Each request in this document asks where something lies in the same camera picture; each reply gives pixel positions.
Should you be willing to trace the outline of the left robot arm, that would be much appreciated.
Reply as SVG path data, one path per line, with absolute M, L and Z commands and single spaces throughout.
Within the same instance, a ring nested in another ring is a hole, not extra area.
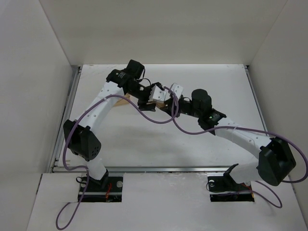
M 106 82 L 91 102 L 90 107 L 109 95 L 124 96 L 125 94 L 137 98 L 141 104 L 146 104 L 152 87 L 140 84 L 140 78 L 145 74 L 144 71 L 144 65 L 134 60 L 130 60 L 123 70 L 114 69 L 107 76 Z M 102 121 L 118 100 L 118 97 L 108 98 L 84 116 L 77 125 L 68 145 L 73 154 L 81 156 L 86 161 L 90 180 L 99 186 L 106 183 L 108 170 L 103 166 L 103 161 L 98 156 L 102 145 L 96 135 Z

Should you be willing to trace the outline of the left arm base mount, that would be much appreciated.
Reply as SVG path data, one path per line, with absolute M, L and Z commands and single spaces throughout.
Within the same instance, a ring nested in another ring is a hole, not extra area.
M 102 188 L 92 180 L 89 181 L 82 202 L 119 203 L 122 202 L 123 175 L 112 174 Z

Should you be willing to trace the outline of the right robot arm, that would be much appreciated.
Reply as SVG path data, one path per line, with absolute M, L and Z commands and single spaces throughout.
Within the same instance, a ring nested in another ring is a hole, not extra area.
M 173 99 L 173 96 L 166 97 L 160 109 L 171 116 L 186 114 L 196 117 L 203 130 L 209 129 L 211 134 L 233 142 L 258 160 L 250 164 L 232 165 L 224 173 L 230 183 L 263 180 L 272 186 L 278 186 L 295 168 L 296 162 L 286 141 L 240 130 L 238 124 L 212 107 L 212 99 L 206 90 L 194 90 L 190 101 L 179 96 L 178 107 L 172 106 Z

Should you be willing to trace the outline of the light wooden cube block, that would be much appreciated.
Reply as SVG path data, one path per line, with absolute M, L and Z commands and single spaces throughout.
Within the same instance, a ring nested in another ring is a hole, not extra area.
M 159 109 L 164 108 L 166 105 L 164 103 L 156 103 L 156 107 Z

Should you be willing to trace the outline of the amber transparent plastic box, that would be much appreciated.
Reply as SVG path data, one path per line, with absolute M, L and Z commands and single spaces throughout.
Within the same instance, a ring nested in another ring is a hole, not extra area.
M 130 100 L 130 95 L 129 94 L 125 94 L 124 97 L 128 100 Z M 119 98 L 118 101 L 114 104 L 114 107 L 118 107 L 118 106 L 123 106 L 129 104 L 129 101 L 123 99 L 123 98 Z

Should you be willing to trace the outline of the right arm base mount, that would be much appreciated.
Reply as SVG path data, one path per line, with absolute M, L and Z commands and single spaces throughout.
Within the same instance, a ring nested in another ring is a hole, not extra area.
M 236 183 L 230 176 L 239 164 L 229 167 L 224 173 L 209 174 L 206 188 L 210 192 L 211 202 L 254 202 L 250 183 Z

